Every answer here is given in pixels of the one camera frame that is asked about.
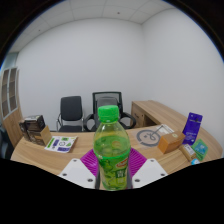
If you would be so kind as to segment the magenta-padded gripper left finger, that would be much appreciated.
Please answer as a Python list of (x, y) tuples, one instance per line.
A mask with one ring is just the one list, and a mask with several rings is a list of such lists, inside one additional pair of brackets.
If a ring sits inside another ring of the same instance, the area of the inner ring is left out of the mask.
[(98, 159), (93, 150), (80, 159), (73, 158), (59, 174), (59, 177), (89, 189), (100, 187)]

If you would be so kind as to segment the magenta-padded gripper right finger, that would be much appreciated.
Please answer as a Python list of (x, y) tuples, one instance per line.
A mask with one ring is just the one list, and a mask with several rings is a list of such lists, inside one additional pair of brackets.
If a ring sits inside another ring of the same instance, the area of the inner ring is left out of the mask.
[(128, 160), (128, 189), (146, 186), (167, 175), (156, 159), (147, 159), (140, 152), (131, 149)]

